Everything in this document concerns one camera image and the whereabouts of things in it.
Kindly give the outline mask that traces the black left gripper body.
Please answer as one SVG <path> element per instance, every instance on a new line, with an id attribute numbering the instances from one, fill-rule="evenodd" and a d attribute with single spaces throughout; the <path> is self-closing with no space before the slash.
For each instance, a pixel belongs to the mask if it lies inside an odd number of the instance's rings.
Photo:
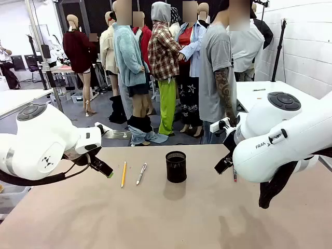
<path id="1" fill-rule="evenodd" d="M 102 147 L 97 147 L 93 150 L 88 151 L 87 153 L 84 154 L 78 154 L 74 149 L 65 151 L 63 154 L 63 159 L 65 160 L 69 160 L 73 163 L 75 163 L 78 166 L 85 166 L 88 164 L 88 157 L 90 157 L 90 162 L 92 164 L 94 164 L 94 162 L 97 159 L 97 154 L 99 153 L 99 151 L 102 149 Z"/>

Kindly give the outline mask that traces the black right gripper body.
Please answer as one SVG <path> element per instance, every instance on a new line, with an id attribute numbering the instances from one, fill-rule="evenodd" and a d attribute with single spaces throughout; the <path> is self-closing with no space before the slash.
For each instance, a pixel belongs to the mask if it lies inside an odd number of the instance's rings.
<path id="1" fill-rule="evenodd" d="M 230 125 L 224 125 L 224 129 L 226 131 L 226 138 L 223 142 L 225 147 L 229 150 L 230 155 L 233 155 L 234 149 L 236 148 L 236 143 L 234 141 L 234 135 L 236 132 L 236 127 L 231 127 Z"/>

